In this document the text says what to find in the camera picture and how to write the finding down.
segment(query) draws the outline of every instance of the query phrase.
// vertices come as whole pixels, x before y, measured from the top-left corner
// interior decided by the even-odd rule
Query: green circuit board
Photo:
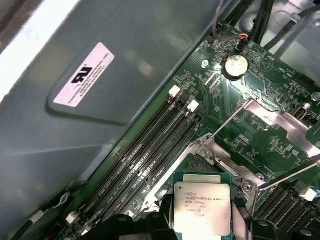
[[[230,36],[239,33],[233,27],[223,23],[219,34]],[[190,99],[195,99],[200,103],[202,112],[205,114],[201,117],[199,124],[183,138],[180,138],[180,136],[191,124],[191,120],[183,122],[176,137],[167,141],[163,154],[167,154],[173,145],[175,145],[175,148],[172,153],[166,155],[169,157],[157,170],[159,174],[149,179],[149,183],[134,197],[130,206],[123,208],[123,212],[128,213],[129,210],[132,217],[139,215],[144,198],[162,174],[175,162],[188,143],[205,134],[214,133],[248,99],[255,100],[268,111],[282,113],[289,113],[299,104],[310,104],[308,116],[313,119],[313,125],[309,125],[306,139],[320,148],[320,123],[318,122],[320,119],[320,104],[312,101],[312,94],[320,93],[320,88],[312,80],[299,74],[252,41],[241,53],[249,62],[249,70],[238,81],[228,80],[222,74],[222,61],[227,55],[234,54],[238,43],[238,39],[215,41],[213,44],[208,44],[204,40],[106,158],[79,197],[69,206],[66,213],[76,210],[86,203],[86,200],[97,189],[97,186],[113,165],[121,160],[122,153],[129,148],[151,118],[159,111],[173,86],[178,86],[189,97],[186,100],[186,105],[190,103]],[[203,60],[209,61],[207,68],[202,67]],[[165,114],[169,116],[170,112],[173,112],[173,110],[169,109]],[[177,114],[174,121],[178,121],[183,115],[184,113]],[[160,135],[160,138],[164,139],[165,134]],[[147,144],[148,141],[148,139],[142,140],[142,144]],[[259,117],[246,110],[242,110],[228,123],[215,136],[215,141],[231,154],[232,160],[236,164],[247,167],[255,174],[263,174],[267,182],[308,161],[307,154],[287,139],[287,132],[284,129],[278,125],[269,126]],[[157,149],[157,142],[152,149]],[[194,156],[187,157],[178,170],[187,169],[193,160]],[[297,178],[307,186],[314,186],[317,189],[320,186],[318,167],[300,174]],[[130,194],[137,193],[137,186],[142,181],[142,178],[139,179],[132,190],[128,190],[125,196],[121,196],[123,201],[119,201],[120,205],[125,202]],[[162,188],[164,192],[169,190],[171,182],[170,179],[166,182]],[[116,211],[109,212],[110,216],[115,213]]]

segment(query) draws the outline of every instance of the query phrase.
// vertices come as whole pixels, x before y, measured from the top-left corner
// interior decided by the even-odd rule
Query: motherboard
[[[221,37],[238,34],[219,26]],[[174,171],[231,173],[232,195],[288,232],[300,216],[286,219],[289,207],[273,216],[279,204],[267,204],[289,201],[279,197],[288,189],[258,188],[320,154],[319,106],[320,88],[311,79],[253,41],[205,39],[67,208],[52,239],[78,238],[116,214],[138,219],[157,211]],[[319,189],[319,168],[294,181]],[[314,216],[304,226],[318,223]]]

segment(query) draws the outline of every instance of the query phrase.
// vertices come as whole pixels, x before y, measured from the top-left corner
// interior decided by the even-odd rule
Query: pink label
[[[53,102],[72,108],[78,106],[114,59],[106,46],[98,43]]]

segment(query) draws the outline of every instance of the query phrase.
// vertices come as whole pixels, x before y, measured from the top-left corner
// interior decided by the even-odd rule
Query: black cable
[[[260,8],[259,8],[259,12],[256,16],[255,23],[254,23],[253,29],[252,29],[252,33],[253,33],[252,40],[254,42],[257,42],[258,34],[260,33],[260,26],[261,26],[262,22],[264,21],[265,12],[267,9],[267,3],[268,3],[268,0],[262,0]]]
[[[20,227],[20,229],[16,232],[16,234],[13,236],[11,240],[19,240],[22,238],[22,236],[28,231],[28,229],[33,225],[34,223],[31,220],[28,220],[25,224]]]
[[[248,10],[248,8],[254,2],[254,0],[242,0],[242,2],[240,2],[235,8],[236,13],[233,19],[230,21],[230,25],[232,27],[234,27],[237,24],[237,22],[239,22],[241,17],[245,14],[245,12]]]
[[[301,13],[299,13],[298,15],[301,18],[307,17],[310,14],[313,14],[317,11],[320,11],[320,5],[316,5],[313,6],[305,11],[302,11]],[[281,39],[283,39],[285,37],[285,35],[287,35],[292,28],[296,25],[296,22],[294,21],[289,21],[284,28],[269,42],[264,46],[264,49],[266,49],[267,51],[269,51],[270,49],[272,49],[278,42],[281,41]]]
[[[238,5],[230,12],[230,14],[224,19],[226,23],[230,23],[231,20],[237,15],[239,8],[241,8],[243,5],[245,5],[247,0],[241,0],[241,2],[238,3]]]
[[[261,25],[259,26],[259,29],[257,31],[257,36],[256,36],[256,43],[261,44],[262,39],[264,38],[264,35],[266,33],[266,30],[268,28],[272,8],[274,7],[275,0],[268,0],[264,12],[264,17]]]

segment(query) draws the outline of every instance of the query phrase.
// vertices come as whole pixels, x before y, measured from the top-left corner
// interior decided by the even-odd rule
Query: black dimm slot
[[[171,104],[168,101],[161,106],[160,110],[152,117],[148,124],[144,127],[143,131],[136,137],[134,142],[128,147],[122,154],[126,158],[130,153],[140,144],[140,142],[149,134],[149,132],[155,127],[155,124],[164,116],[166,111],[170,108]]]
[[[124,151],[122,156],[119,156],[118,161],[116,164],[114,164],[109,171],[109,173],[117,172],[120,169],[120,166],[122,165],[122,159],[126,158],[128,155],[131,154],[131,152],[140,144],[140,142],[148,135],[150,130],[154,128],[155,124],[164,116],[166,111],[170,108],[170,104],[168,101],[164,102],[163,105],[160,107],[160,110],[152,117],[152,119],[148,122],[148,124],[144,127],[142,132],[137,136],[137,138],[134,140],[134,142]],[[101,188],[103,188],[104,185],[106,185],[110,180],[110,175],[107,174],[102,181],[99,183],[99,185],[95,188],[94,192],[91,194],[91,197],[87,201],[88,204],[91,202],[94,202],[96,200],[96,197],[99,197],[99,191]]]
[[[172,130],[170,129],[170,133],[161,141],[160,146],[156,149],[156,151],[154,151],[154,152],[151,154],[150,157],[148,157],[149,161],[145,161],[145,162],[143,163],[143,166],[141,166],[140,171],[138,172],[138,174],[135,175],[135,177],[133,177],[133,178],[129,181],[127,187],[126,187],[126,186],[125,186],[125,187],[122,187],[123,189],[122,189],[121,193],[118,195],[119,197],[117,197],[117,201],[116,201],[116,202],[111,202],[111,203],[109,204],[109,206],[108,206],[107,208],[105,208],[105,209],[101,212],[101,216],[108,215],[109,212],[110,212],[110,210],[111,210],[110,208],[111,208],[112,206],[117,206],[117,205],[120,203],[120,201],[122,200],[123,196],[132,188],[132,186],[135,184],[135,182],[139,180],[139,178],[140,178],[140,173],[143,173],[143,172],[145,172],[145,171],[148,169],[150,163],[152,163],[152,162],[154,161],[153,158],[154,158],[155,156],[157,156],[159,153],[162,152],[162,150],[164,149],[164,147],[168,144],[170,138],[175,135],[176,131],[177,131],[179,128],[181,128],[181,126],[184,124],[185,121],[187,121],[187,119],[188,119],[187,117],[183,116],[178,123],[175,123],[174,128],[173,128]]]
[[[283,204],[281,205],[282,208],[280,209],[280,211],[277,214],[277,217],[274,217],[271,222],[274,223],[276,226],[278,225],[278,223],[280,222],[280,220],[287,214],[287,212],[293,208],[295,206],[295,204],[297,204],[297,202],[290,197],[290,201],[287,202],[287,204]]]
[[[290,219],[295,215],[295,212],[300,208],[301,206],[299,205],[299,203],[297,203],[293,208],[289,210],[289,214],[287,214],[283,219],[279,220],[279,222],[277,223],[277,227],[279,229],[282,229],[286,225],[287,221],[290,221]]]
[[[186,138],[188,137],[188,135],[190,134],[191,131],[193,131],[195,129],[195,127],[197,126],[197,124],[193,123],[184,133],[183,135],[179,138],[179,140],[177,140],[177,142],[175,143],[175,145],[173,146],[172,149],[170,149],[168,151],[168,153],[160,160],[158,161],[160,164],[158,166],[156,166],[154,168],[154,170],[151,172],[151,175],[148,177],[149,180],[152,180],[154,179],[159,170],[161,170],[165,165],[166,165],[166,159],[170,159],[171,156],[170,155],[173,155],[177,150],[178,148],[180,147],[180,143],[183,143]],[[139,186],[139,188],[136,190],[136,192],[129,198],[129,200],[127,200],[124,204],[123,204],[123,207],[119,210],[116,211],[115,214],[121,214],[123,213],[126,208],[128,208],[134,201],[135,199],[137,198],[137,196],[139,195],[139,193],[141,193],[143,191],[143,189],[145,189],[147,186],[148,186],[148,181],[145,181],[144,184],[142,184],[141,186]],[[103,218],[102,221],[105,221],[107,219],[107,215]]]
[[[254,216],[258,215],[260,212],[264,212],[265,208],[267,208],[268,204],[270,201],[272,201],[273,198],[276,197],[277,194],[279,194],[281,190],[279,188],[276,188],[273,190],[267,197],[266,199],[259,205],[258,208],[255,209],[254,211]]]
[[[103,196],[100,196],[101,198],[95,203],[95,207],[92,207],[91,209],[87,210],[85,213],[87,215],[93,215],[94,212],[97,209],[103,208],[103,206],[108,202],[108,197],[112,195],[113,192],[117,189],[118,185],[127,177],[127,175],[132,171],[134,167],[131,168],[131,166],[136,165],[141,158],[145,154],[148,153],[149,149],[153,146],[153,144],[158,140],[158,138],[163,133],[163,129],[166,129],[169,127],[169,125],[172,123],[172,121],[177,117],[178,113],[180,111],[180,108],[175,108],[171,111],[169,116],[161,123],[160,127],[157,129],[157,132],[155,135],[151,137],[151,140],[145,144],[141,149],[140,152],[131,160],[130,166],[127,167],[125,171],[123,171],[119,176],[117,176],[117,172],[114,172],[110,179],[114,179],[117,177],[116,181],[112,184],[112,187],[109,188],[107,191],[103,193],[103,196],[107,196],[107,199],[105,199]]]
[[[272,222],[272,223],[276,223],[277,221],[275,221],[276,219],[281,218],[281,216],[283,216],[283,213],[285,213],[286,211],[288,211],[293,203],[293,199],[291,198],[291,196],[287,196],[282,202],[281,204],[279,204],[276,208],[276,210],[271,213],[266,220]]]
[[[286,231],[286,234],[290,234],[294,229],[300,228],[301,223],[310,217],[310,213],[306,210],[302,216]]]
[[[277,196],[273,202],[269,205],[270,209],[267,214],[264,215],[263,219],[267,220],[270,215],[273,214],[273,212],[277,209],[278,205],[282,203],[282,201],[287,197],[286,192],[282,192],[279,196]]]
[[[299,218],[301,218],[302,214],[305,211],[306,211],[305,208],[299,205],[297,210],[295,212],[292,212],[292,214],[290,214],[290,216],[285,221],[285,224],[280,228],[280,230],[286,233],[291,228],[291,226],[294,225]]]
[[[276,189],[275,192],[272,193],[272,196],[267,199],[262,208],[259,208],[257,214],[254,216],[256,219],[264,219],[264,217],[272,210],[271,206],[274,201],[283,195],[283,191],[281,189]]]
[[[300,221],[299,228],[307,228],[308,225],[315,218],[315,216],[310,212],[308,212],[306,215],[307,215],[307,217],[304,220]]]

